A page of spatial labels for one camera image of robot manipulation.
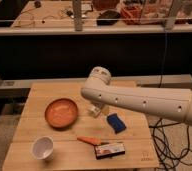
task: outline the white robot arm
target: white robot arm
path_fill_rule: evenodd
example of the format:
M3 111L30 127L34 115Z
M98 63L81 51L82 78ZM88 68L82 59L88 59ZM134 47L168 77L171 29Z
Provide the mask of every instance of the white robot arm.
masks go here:
M82 96L99 106L109 104L192 126L192 90L117 87L109 85L110 79L107 69L93 68L81 88Z

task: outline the orange carrot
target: orange carrot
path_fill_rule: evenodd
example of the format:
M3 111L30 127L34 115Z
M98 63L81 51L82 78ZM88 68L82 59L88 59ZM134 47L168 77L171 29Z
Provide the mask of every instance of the orange carrot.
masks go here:
M88 144L92 144L92 145L100 145L101 144L101 140L98 138L94 138L94 137L77 137L77 140L86 142Z

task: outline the paper cup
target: paper cup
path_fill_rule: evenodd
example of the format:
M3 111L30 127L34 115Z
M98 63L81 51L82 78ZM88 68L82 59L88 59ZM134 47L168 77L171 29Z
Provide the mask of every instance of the paper cup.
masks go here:
M36 159L48 159L53 153L53 140L50 137L41 137L34 141L32 154Z

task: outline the blue block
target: blue block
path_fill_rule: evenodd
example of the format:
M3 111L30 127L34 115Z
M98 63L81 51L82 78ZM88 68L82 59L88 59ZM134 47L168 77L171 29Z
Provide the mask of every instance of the blue block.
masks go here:
M107 116L107 122L114 129L116 134L126 129L126 125L120 120L116 113Z

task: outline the terracotta bowl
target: terracotta bowl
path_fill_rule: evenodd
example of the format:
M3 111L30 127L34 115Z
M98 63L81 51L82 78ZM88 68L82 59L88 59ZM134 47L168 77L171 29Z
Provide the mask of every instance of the terracotta bowl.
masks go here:
M67 98L51 102L45 110L45 120L54 128L63 128L72 124L78 117L78 107Z

